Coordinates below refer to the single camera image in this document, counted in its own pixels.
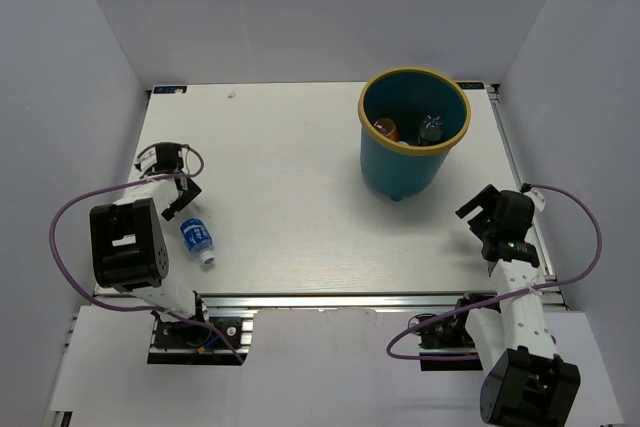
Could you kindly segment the clear bottle blue label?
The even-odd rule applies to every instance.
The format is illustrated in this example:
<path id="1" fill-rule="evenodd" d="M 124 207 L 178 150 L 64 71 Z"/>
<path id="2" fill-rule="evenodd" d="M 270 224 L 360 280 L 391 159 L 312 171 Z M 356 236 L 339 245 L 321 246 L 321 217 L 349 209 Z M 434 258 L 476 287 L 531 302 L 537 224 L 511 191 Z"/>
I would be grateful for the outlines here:
<path id="1" fill-rule="evenodd" d="M 202 265 L 211 267 L 215 262 L 213 237 L 194 204 L 180 212 L 178 227 L 187 250 Z"/>

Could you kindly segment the green plastic bottle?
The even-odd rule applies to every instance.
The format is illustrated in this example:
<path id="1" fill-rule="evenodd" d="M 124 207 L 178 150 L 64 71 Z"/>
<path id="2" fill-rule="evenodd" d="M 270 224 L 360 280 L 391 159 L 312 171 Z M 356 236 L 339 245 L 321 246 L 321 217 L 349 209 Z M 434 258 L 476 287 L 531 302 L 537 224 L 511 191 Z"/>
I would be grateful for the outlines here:
<path id="1" fill-rule="evenodd" d="M 427 115 L 418 128 L 418 145 L 422 147 L 440 144 L 444 139 L 443 121 L 440 116 Z"/>

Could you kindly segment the orange juice bottle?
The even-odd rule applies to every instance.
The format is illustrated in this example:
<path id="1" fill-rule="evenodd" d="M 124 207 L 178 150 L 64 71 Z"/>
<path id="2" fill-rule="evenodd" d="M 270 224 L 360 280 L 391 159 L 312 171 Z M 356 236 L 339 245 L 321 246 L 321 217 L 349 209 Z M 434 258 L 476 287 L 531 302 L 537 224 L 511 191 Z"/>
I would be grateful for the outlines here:
<path id="1" fill-rule="evenodd" d="M 398 131 L 395 122 L 390 118 L 380 118 L 373 124 L 377 132 L 383 135 L 385 138 L 390 139 L 393 142 L 397 142 Z"/>

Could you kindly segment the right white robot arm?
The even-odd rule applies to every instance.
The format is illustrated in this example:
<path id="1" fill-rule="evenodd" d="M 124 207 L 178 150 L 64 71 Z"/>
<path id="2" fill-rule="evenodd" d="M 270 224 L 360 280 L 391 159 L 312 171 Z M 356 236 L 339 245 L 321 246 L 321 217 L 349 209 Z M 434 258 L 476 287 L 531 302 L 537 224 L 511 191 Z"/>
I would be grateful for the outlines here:
<path id="1" fill-rule="evenodd" d="M 526 190 L 488 185 L 460 207 L 481 241 L 494 296 L 468 294 L 455 309 L 416 324 L 427 333 L 453 333 L 474 345 L 485 378 L 479 410 L 493 426 L 563 426 L 581 384 L 564 361 L 544 317 L 540 261 L 526 235 L 537 204 Z"/>

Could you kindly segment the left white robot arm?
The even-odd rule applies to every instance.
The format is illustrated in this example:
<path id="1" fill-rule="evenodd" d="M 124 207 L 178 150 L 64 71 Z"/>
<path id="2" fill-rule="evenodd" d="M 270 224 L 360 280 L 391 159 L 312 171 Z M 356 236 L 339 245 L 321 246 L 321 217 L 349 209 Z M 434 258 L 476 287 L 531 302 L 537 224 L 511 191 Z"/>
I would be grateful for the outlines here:
<path id="1" fill-rule="evenodd" d="M 155 143 L 138 154 L 140 177 L 111 204 L 89 214 L 93 271 L 103 288 L 130 294 L 177 323 L 177 334 L 199 346 L 211 334 L 201 296 L 170 269 L 163 226 L 181 220 L 191 226 L 201 188 L 187 166 L 190 146 Z"/>

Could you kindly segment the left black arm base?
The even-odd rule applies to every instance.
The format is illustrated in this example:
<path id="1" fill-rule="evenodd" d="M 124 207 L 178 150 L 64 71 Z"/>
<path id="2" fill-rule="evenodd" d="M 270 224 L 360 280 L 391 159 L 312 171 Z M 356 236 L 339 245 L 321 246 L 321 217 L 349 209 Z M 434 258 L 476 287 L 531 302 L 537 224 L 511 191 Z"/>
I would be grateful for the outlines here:
<path id="1" fill-rule="evenodd" d="M 150 365 L 239 366 L 226 342 L 245 360 L 251 345 L 256 311 L 214 308 L 209 322 L 221 333 L 173 321 L 154 314 L 147 354 Z"/>

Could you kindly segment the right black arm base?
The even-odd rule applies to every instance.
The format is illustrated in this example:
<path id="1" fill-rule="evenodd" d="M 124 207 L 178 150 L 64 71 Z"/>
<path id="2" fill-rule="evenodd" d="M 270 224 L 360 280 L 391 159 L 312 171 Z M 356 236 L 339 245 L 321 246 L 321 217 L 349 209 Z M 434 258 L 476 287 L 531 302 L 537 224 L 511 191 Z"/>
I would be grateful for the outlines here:
<path id="1" fill-rule="evenodd" d="M 420 338 L 418 344 L 420 356 L 429 357 L 466 357 L 471 360 L 424 361 L 420 362 L 422 371 L 482 371 L 482 365 L 475 344 L 466 331 L 468 312 L 456 314 L 428 327 L 413 332 Z"/>

